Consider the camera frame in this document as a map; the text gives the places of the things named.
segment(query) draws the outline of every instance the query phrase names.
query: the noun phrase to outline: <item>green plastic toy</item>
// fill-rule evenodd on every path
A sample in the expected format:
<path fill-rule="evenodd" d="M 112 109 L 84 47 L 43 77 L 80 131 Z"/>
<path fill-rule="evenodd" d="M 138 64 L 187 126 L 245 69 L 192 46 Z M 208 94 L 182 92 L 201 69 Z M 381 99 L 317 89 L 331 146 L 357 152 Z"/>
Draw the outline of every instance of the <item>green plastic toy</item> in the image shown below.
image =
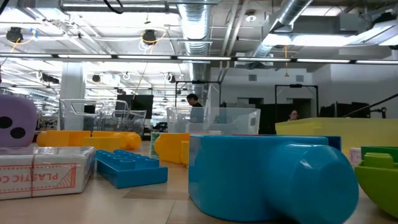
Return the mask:
<path fill-rule="evenodd" d="M 362 163 L 355 167 L 358 182 L 368 197 L 398 218 L 398 147 L 362 147 Z"/>

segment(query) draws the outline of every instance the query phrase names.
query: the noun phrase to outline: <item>floor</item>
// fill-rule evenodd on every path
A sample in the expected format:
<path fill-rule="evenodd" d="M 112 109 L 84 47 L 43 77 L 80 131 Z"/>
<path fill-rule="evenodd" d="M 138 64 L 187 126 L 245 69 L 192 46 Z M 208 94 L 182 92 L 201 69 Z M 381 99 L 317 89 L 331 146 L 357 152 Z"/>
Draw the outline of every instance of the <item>floor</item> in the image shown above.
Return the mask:
<path fill-rule="evenodd" d="M 149 154 L 146 142 L 139 152 Z M 202 224 L 234 223 L 203 214 L 188 195 L 188 170 L 169 167 L 169 180 L 129 189 L 115 189 L 101 176 L 94 175 L 82 194 L 25 198 L 0 202 L 0 217 L 6 223 L 29 224 Z M 397 223 L 380 211 L 361 192 L 358 207 L 346 224 Z"/>

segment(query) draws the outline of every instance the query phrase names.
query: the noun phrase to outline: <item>ceiling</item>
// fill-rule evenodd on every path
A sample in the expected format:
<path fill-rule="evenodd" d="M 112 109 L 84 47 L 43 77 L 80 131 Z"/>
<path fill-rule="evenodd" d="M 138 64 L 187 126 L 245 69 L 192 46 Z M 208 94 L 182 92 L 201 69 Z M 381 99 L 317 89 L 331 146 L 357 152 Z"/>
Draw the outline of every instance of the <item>ceiling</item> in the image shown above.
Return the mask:
<path fill-rule="evenodd" d="M 231 15 L 233 0 L 223 0 L 211 8 L 211 55 L 219 55 L 226 34 L 226 25 L 229 19 L 237 19 L 239 13 Z M 365 10 L 372 11 L 381 7 L 395 4 L 396 1 L 367 0 L 367 7 L 357 1 L 339 0 L 314 0 L 303 16 L 337 16 L 339 14 L 358 14 Z M 243 20 L 238 40 L 233 45 L 232 53 L 247 53 L 253 51 L 262 41 L 262 27 L 267 15 L 279 10 L 281 1 L 278 0 L 251 0 L 247 10 L 254 11 L 256 20 L 248 22 Z M 154 54 L 154 55 L 185 55 L 185 44 L 178 14 L 164 13 L 133 13 L 115 14 L 113 12 L 62 12 L 54 7 L 41 7 L 35 9 L 8 7 L 0 16 L 0 52 L 15 53 L 46 53 L 46 54 Z M 24 35 L 23 45 L 14 45 L 6 39 L 10 27 L 21 27 Z M 154 29 L 157 42 L 153 48 L 142 45 L 141 34 L 147 29 Z M 385 58 L 391 51 L 388 47 L 366 46 L 355 47 L 352 50 L 341 47 L 304 47 L 290 45 L 286 48 L 274 47 L 271 54 L 274 57 L 312 57 L 312 58 Z M 37 61 L 21 58 L 0 58 L 4 63 L 1 67 L 3 83 L 27 86 L 45 86 L 48 83 L 40 81 L 40 73 L 45 73 L 62 81 L 61 61 Z M 211 64 L 211 80 L 218 78 L 219 64 Z M 240 83 L 252 85 L 247 81 L 246 70 L 234 69 L 230 65 L 225 76 L 224 84 Z M 304 75 L 310 74 L 319 64 L 298 63 L 289 66 L 297 69 Z M 266 72 L 256 71 L 258 74 L 268 73 L 257 82 L 278 82 L 279 73 L 285 68 L 284 63 L 274 63 Z M 93 75 L 107 76 L 114 80 L 119 76 L 120 88 L 137 94 L 154 94 L 156 100 L 167 105 L 174 103 L 174 84 L 165 78 L 172 74 L 177 80 L 190 80 L 188 63 L 139 63 L 139 62 L 85 62 L 85 71 L 88 75 L 86 91 L 87 98 L 115 98 L 115 89 L 105 89 L 112 83 L 95 83 Z M 153 90 L 138 90 L 141 75 L 143 79 L 140 88 L 153 88 Z M 183 91 L 184 98 L 192 87 L 186 85 Z M 7 91 L 24 94 L 26 92 L 57 98 L 59 88 L 9 88 Z"/>

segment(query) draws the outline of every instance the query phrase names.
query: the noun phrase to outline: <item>man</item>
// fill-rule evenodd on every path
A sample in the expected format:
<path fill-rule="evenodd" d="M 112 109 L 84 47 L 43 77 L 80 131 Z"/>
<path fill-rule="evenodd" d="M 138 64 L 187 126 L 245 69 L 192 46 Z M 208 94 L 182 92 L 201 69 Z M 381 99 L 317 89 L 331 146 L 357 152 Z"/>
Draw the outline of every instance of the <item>man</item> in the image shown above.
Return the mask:
<path fill-rule="evenodd" d="M 299 119 L 299 113 L 297 112 L 297 110 L 292 110 L 292 112 L 290 112 L 289 114 L 290 119 L 288 119 L 287 121 L 295 121 L 297 119 Z"/>
<path fill-rule="evenodd" d="M 191 123 L 203 123 L 204 111 L 202 105 L 198 102 L 199 97 L 191 93 L 187 96 L 189 105 L 192 106 L 190 114 Z"/>

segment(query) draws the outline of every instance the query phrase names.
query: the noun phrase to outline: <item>cardboard box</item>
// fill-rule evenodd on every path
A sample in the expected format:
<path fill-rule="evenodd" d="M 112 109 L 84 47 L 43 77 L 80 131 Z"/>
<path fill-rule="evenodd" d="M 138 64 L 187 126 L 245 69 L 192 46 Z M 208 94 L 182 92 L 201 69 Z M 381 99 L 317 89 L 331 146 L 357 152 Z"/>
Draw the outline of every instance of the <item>cardboard box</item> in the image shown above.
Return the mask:
<path fill-rule="evenodd" d="M 94 147 L 0 148 L 0 200 L 80 193 Z"/>

